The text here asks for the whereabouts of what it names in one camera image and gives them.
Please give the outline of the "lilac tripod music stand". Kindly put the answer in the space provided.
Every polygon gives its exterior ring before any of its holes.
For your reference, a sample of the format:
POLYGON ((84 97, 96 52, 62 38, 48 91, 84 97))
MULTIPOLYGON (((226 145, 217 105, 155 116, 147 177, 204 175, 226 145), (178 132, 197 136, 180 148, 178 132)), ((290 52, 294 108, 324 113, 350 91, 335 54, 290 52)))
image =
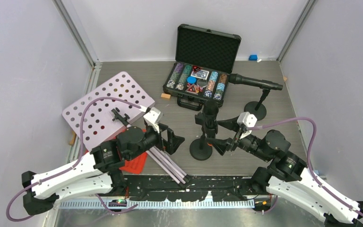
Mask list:
MULTIPOLYGON (((153 98, 123 71, 66 107, 62 115, 89 153, 130 126, 146 129, 140 106, 152 108, 154 104, 153 98)), ((166 151, 151 148, 146 153, 173 177, 184 175, 166 151)))

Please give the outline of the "red sheet music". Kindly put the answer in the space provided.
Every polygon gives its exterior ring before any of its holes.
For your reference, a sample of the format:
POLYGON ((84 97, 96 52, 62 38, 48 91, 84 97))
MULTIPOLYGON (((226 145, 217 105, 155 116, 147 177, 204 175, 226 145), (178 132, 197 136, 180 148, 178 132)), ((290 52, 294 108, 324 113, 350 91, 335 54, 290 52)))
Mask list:
POLYGON ((143 172, 148 154, 144 152, 131 161, 125 160, 125 165, 120 167, 120 170, 131 174, 140 174, 143 172))

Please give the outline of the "black round-base mic stand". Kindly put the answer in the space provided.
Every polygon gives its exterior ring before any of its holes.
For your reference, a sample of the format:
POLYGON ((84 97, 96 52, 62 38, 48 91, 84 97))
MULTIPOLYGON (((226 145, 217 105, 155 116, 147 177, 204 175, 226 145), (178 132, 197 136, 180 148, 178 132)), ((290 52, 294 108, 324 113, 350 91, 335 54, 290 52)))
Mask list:
POLYGON ((259 101, 248 102, 244 107, 244 111, 255 115, 258 121, 263 120, 267 115, 267 110, 266 107, 263 105, 263 102, 265 101, 269 93, 269 89, 263 89, 259 101))
POLYGON ((198 113, 195 123, 201 126, 202 135, 190 144, 190 155, 198 161, 205 161, 212 155, 212 146, 207 144, 206 138, 215 138, 218 133, 218 124, 215 115, 198 113))

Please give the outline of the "black microphone plain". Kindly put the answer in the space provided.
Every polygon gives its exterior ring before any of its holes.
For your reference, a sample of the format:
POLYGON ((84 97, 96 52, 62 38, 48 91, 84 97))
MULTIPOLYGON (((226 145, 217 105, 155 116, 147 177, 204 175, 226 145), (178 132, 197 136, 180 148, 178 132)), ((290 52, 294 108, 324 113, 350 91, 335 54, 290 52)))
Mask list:
POLYGON ((244 77, 237 73, 232 73, 229 75, 229 82, 232 84, 241 84, 247 86, 258 87, 261 89, 268 89, 268 90, 282 90, 283 85, 268 81, 268 80, 261 80, 261 79, 254 79, 249 77, 244 77))

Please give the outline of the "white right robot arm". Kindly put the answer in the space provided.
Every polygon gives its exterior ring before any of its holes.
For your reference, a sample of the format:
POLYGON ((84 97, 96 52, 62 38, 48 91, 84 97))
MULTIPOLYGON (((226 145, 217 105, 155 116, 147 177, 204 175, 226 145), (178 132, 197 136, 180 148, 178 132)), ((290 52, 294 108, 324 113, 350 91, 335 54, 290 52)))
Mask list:
POLYGON ((273 127, 290 118, 269 125, 256 125, 254 115, 247 112, 240 116, 219 121, 218 124, 234 131, 233 138, 225 140, 208 138, 221 155, 240 148, 268 162, 268 167, 258 167, 249 179, 249 188, 256 194, 270 193, 281 196, 315 216, 327 227, 362 227, 363 201, 355 201, 331 187, 318 176, 310 161, 303 160, 289 150, 291 144, 273 127))

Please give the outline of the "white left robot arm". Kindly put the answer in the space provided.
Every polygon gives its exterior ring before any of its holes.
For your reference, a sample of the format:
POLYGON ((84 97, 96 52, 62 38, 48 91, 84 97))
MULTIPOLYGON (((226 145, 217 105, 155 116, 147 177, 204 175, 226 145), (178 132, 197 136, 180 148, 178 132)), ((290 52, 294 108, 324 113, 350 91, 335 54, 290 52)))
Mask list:
POLYGON ((122 195, 127 183, 121 168, 151 148, 173 154, 185 141, 174 134, 167 125, 160 124, 146 129, 130 126, 112 140, 104 141, 81 159, 57 169, 36 174, 22 174, 22 185, 26 190, 23 207, 27 214, 37 215, 49 211, 70 197, 80 194, 122 195))

